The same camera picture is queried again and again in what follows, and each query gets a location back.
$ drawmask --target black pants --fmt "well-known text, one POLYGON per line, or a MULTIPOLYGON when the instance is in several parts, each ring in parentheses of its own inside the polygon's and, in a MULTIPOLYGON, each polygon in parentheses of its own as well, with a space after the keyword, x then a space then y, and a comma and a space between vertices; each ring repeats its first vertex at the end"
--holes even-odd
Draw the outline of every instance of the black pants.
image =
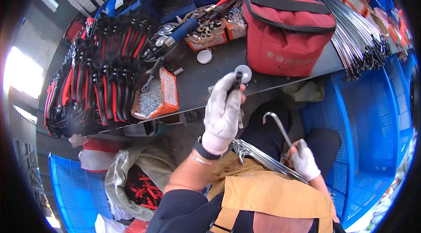
MULTIPOLYGON (((268 111, 276 113, 285 130, 289 132, 292 124, 291 112, 281 101, 276 100, 260 105, 251 114, 249 124, 244 129, 240 139, 256 146, 259 150, 279 161, 285 139, 272 117, 267 116, 266 124, 263 124, 263 115, 268 111)), ((332 129, 313 129, 304 139, 313 152, 323 178, 326 179, 341 146, 341 138, 332 129)))

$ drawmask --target blue tool handle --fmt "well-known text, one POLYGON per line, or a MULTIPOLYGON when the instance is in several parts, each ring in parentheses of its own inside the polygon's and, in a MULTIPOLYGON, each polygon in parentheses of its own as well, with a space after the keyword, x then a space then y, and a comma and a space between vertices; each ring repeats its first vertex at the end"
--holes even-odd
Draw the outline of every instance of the blue tool handle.
POLYGON ((197 20, 195 18, 189 18, 181 24, 177 29, 170 35, 176 43, 182 40, 188 33, 194 31, 197 28, 197 20))

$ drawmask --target white work glove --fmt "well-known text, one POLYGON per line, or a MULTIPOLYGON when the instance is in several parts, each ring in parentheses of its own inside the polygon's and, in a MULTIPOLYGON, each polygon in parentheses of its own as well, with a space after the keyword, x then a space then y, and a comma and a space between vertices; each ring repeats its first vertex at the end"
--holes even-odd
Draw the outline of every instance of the white work glove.
POLYGON ((241 91, 235 89, 227 98, 227 91, 232 87, 234 80, 234 72, 218 80, 206 105, 202 146, 214 155, 226 152, 230 142, 237 135, 241 91))
POLYGON ((302 175, 308 182, 316 178, 320 174, 313 152, 307 146, 304 139, 300 139, 292 144, 288 150, 288 156, 293 161, 294 169, 302 175))

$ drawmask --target yellow apron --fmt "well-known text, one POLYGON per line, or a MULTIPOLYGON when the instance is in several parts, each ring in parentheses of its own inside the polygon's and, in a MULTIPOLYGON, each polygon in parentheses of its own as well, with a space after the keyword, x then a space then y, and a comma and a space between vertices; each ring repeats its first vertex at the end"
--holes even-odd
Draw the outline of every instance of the yellow apron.
POLYGON ((232 230, 240 210, 260 212, 276 217, 319 219, 319 233, 332 233, 334 215, 330 199, 300 181, 280 173, 266 171, 253 159, 229 152, 216 166, 208 200, 225 191, 222 210, 210 231, 232 230))

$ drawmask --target black bag strap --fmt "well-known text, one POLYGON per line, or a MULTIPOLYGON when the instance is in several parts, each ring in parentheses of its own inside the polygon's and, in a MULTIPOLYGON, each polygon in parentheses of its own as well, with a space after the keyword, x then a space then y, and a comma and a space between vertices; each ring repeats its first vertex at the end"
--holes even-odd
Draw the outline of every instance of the black bag strap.
POLYGON ((250 0, 253 4, 284 11, 306 11, 316 14, 330 14, 330 9, 324 4, 295 0, 250 0))

